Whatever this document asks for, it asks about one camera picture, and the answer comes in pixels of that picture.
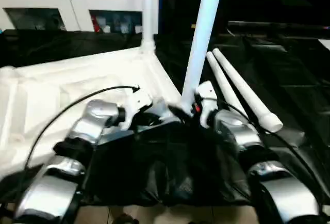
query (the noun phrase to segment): white pole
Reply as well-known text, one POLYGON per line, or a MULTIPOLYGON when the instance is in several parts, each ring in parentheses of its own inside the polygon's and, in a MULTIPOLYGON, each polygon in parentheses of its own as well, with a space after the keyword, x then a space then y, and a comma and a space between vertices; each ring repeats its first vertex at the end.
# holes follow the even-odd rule
MULTIPOLYGON (((243 112, 243 114, 247 116, 243 106, 241 105, 241 102, 239 102, 234 90, 232 89, 232 86, 230 85, 229 81, 226 78, 226 75, 223 73, 221 67, 219 66, 215 56, 212 54, 212 52, 207 52, 206 58, 212 68, 213 74, 216 77, 216 80, 226 102, 238 108, 241 112, 243 112)), ((234 109, 230 110, 236 114, 241 115, 234 109)))
POLYGON ((194 102, 194 92, 200 83, 218 3, 219 0, 201 0, 181 98, 185 110, 194 102))
POLYGON ((142 12, 142 42, 143 53, 153 53, 155 42, 153 38, 153 0, 143 0, 142 12))
POLYGON ((283 123, 277 115, 269 111, 257 94, 245 82, 242 76, 236 71, 232 64, 230 64, 220 50, 214 49, 213 53, 228 74, 229 78, 242 94, 253 113, 257 116, 260 126, 271 132, 279 131, 283 127, 283 123))

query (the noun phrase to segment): black cloth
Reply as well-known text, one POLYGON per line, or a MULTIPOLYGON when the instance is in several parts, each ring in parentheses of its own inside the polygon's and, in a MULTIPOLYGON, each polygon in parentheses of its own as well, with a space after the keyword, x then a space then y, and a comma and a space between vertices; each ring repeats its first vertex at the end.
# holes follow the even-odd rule
MULTIPOLYGON (((1 66, 15 67, 139 46, 141 37, 118 34, 7 30, 0 35, 1 66)), ((191 40, 156 36, 156 55, 179 91, 182 90, 191 40)), ((329 110, 330 51, 317 40, 258 40, 216 37, 218 47, 284 128, 278 133, 304 158, 330 204, 329 110)), ((206 62, 201 82, 220 89, 206 62)), ((256 121, 246 103, 248 115, 256 121)), ((318 185, 291 152, 274 137, 263 140, 281 162, 318 197, 318 185)), ((178 123, 152 133, 102 145, 87 187, 85 204, 97 205, 229 205, 249 204, 249 188, 236 158, 206 130, 178 123)), ((0 200, 13 200, 16 175, 0 183, 0 200)))

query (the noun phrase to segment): floor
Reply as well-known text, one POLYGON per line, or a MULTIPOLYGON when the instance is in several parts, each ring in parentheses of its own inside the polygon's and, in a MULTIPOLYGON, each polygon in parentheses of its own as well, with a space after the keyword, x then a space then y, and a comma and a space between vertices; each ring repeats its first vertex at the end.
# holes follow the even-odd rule
MULTIPOLYGON (((191 221, 214 224, 257 224, 257 217, 252 207, 190 207, 179 205, 171 208, 128 206, 126 214, 139 220, 139 224, 188 224, 191 221)), ((120 207, 83 207, 80 209, 75 224, 111 224, 113 219, 123 213, 120 207)))

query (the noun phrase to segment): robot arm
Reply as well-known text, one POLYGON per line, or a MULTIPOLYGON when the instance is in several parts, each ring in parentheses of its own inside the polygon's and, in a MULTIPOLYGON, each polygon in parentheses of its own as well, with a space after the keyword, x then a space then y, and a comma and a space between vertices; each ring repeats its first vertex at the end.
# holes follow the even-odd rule
POLYGON ((206 123, 225 142, 234 145, 251 189, 259 222, 325 223, 319 216, 319 205, 312 192, 280 163, 272 150, 263 146, 244 117, 215 108, 217 97, 215 94, 211 96, 213 92, 210 82, 197 89, 202 106, 200 123, 204 127, 206 123))
POLYGON ((105 128, 129 128, 134 114, 150 106, 143 90, 133 93, 123 107, 102 100, 90 101, 55 155, 45 163, 16 208, 14 223, 73 223, 87 179, 93 150, 105 128))

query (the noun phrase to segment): cabinet door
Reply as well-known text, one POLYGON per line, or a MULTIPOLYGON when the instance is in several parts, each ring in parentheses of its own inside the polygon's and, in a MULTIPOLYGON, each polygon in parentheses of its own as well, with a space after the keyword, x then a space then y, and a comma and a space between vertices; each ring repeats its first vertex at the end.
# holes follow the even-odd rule
MULTIPOLYGON (((142 28, 142 0, 71 0, 78 24, 83 31, 138 33, 142 28)), ((153 0, 153 29, 158 33, 158 0, 153 0)))
POLYGON ((70 0, 0 0, 0 29, 80 30, 70 0))

